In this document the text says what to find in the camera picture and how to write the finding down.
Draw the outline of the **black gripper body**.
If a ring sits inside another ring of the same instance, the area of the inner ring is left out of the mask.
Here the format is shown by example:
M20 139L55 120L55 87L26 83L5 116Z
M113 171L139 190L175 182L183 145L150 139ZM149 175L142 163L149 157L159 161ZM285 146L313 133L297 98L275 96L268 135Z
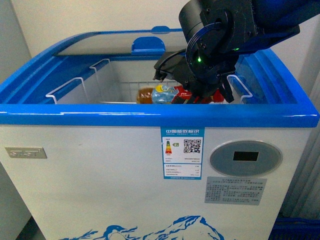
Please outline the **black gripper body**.
M238 59L238 56L217 59L196 56L191 62L186 60L190 74L189 83L182 85L183 88L190 91L195 98L213 95L220 90L223 81L228 81L228 76L235 73Z

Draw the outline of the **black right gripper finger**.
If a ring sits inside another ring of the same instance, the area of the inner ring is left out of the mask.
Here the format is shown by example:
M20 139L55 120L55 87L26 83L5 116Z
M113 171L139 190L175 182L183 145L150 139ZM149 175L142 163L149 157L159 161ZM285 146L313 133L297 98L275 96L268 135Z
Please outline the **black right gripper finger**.
M219 87L219 91L226 100L227 103L232 103L235 99L233 96L233 91L228 81L223 81Z

